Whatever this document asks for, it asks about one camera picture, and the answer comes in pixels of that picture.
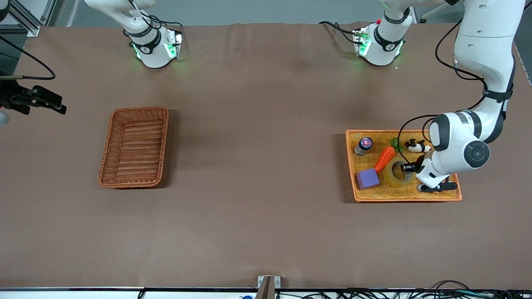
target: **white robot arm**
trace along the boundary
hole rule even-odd
[[[525,0],[466,0],[465,14],[454,45],[464,67],[486,81],[483,100],[473,110],[443,113],[429,127],[434,150],[425,155],[417,178],[420,190],[437,189],[458,172],[482,167],[490,156],[488,143],[502,132],[513,90],[516,60],[513,38]]]
[[[385,17],[355,33],[357,53],[375,65],[391,63],[411,24],[408,6],[436,5],[438,0],[380,0]],[[446,0],[450,4],[458,0]],[[483,100],[473,110],[443,113],[429,127],[434,149],[410,170],[417,172],[422,192],[441,191],[453,173],[482,167],[490,156],[488,143],[501,133],[513,90],[516,62],[512,43],[525,0],[465,0],[465,14],[454,55],[460,64],[485,78]]]
[[[413,22],[410,6],[434,6],[445,0],[380,0],[384,17],[355,33],[355,52],[374,65],[390,64],[404,42],[404,35]]]
[[[87,5],[118,22],[133,41],[137,57],[149,68],[161,68],[178,58],[182,32],[153,23],[144,9],[156,0],[85,0]]]

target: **clear tape roll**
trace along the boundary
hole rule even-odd
[[[400,180],[395,177],[392,171],[393,166],[401,167],[401,165],[403,164],[406,164],[406,161],[401,157],[395,157],[390,162],[388,162],[388,164],[386,164],[386,167],[384,167],[383,169],[383,176],[384,176],[384,181],[387,184],[395,188],[401,188],[401,187],[404,187],[408,184],[415,182],[415,176],[413,176],[411,172],[405,172],[404,180]]]

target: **small jar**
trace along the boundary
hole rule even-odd
[[[360,139],[359,143],[355,147],[355,155],[364,156],[371,146],[373,145],[373,140],[369,137],[364,137]]]

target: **wicker basket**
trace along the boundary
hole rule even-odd
[[[347,130],[345,131],[345,138],[347,141],[347,159],[349,162],[349,171],[351,173],[351,183],[353,184],[353,193],[355,200],[358,202],[447,202],[462,200],[462,193],[460,191],[460,183],[455,174],[450,176],[450,181],[458,184],[458,189],[451,191],[443,191],[441,193],[422,193],[417,190],[417,185],[420,184],[418,180],[402,187],[395,188],[384,182],[382,173],[378,174],[381,183],[375,187],[359,190],[356,186],[355,175],[357,172],[370,169],[375,166],[379,160],[380,153],[383,149],[390,145],[392,138],[397,137],[398,130]],[[363,137],[370,137],[373,139],[373,146],[364,156],[357,156],[354,149],[358,141]],[[423,139],[421,130],[403,130],[401,133],[401,143],[410,138],[416,140]],[[421,153],[412,153],[409,151],[401,151],[411,162],[417,160]]]
[[[111,115],[98,174],[104,188],[145,188],[162,178],[168,109],[116,109]]]

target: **table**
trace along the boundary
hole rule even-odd
[[[413,25],[381,68],[322,25],[186,27],[182,60],[158,70],[121,28],[43,28],[26,50],[57,79],[23,84],[68,111],[10,113],[0,130],[0,285],[247,287],[275,274],[284,287],[530,288],[521,65],[490,162],[460,174],[462,202],[354,202],[346,129],[394,129],[480,97],[434,58],[450,27]],[[16,73],[46,71],[24,57]],[[171,109],[165,181],[98,187],[111,112],[146,105]]]

